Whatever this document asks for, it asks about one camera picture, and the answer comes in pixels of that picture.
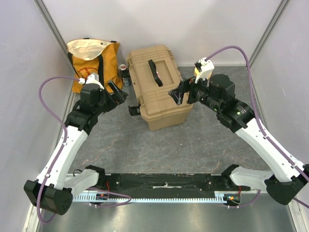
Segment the tan plastic tool box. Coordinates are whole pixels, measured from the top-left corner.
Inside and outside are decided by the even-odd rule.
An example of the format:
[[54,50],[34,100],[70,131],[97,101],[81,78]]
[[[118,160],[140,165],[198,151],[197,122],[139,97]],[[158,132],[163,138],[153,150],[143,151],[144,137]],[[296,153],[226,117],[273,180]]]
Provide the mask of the tan plastic tool box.
[[184,123],[193,105],[186,103],[187,93],[181,105],[177,105],[168,94],[181,81],[181,74],[170,49],[161,44],[132,50],[127,56],[127,65],[140,116],[148,123],[149,130]]

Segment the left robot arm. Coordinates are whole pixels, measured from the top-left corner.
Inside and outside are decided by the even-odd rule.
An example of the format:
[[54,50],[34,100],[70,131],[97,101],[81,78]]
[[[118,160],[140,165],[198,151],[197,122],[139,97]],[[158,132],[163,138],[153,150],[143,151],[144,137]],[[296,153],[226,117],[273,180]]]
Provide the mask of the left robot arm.
[[78,150],[97,124],[98,117],[126,101],[128,94],[113,81],[109,81],[108,86],[112,93],[97,81],[83,85],[80,99],[62,123],[61,139],[47,165],[36,180],[26,181],[24,191],[38,211],[43,209],[63,215],[80,193],[88,188],[100,190],[106,186],[105,170],[93,165],[69,180],[66,178]]

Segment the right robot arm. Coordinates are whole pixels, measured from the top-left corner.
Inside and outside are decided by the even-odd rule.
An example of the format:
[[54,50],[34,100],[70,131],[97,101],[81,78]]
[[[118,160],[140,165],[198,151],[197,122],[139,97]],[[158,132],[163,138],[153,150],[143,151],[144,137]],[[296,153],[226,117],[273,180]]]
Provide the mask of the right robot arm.
[[285,149],[275,144],[253,109],[236,98],[235,84],[227,75],[216,74],[208,81],[196,77],[182,79],[168,92],[177,105],[182,104],[185,93],[188,104],[200,102],[213,110],[219,122],[250,145],[270,168],[259,171],[230,165],[222,173],[224,189],[246,186],[265,190],[276,202],[287,205],[309,182],[309,166],[290,153],[282,155]]

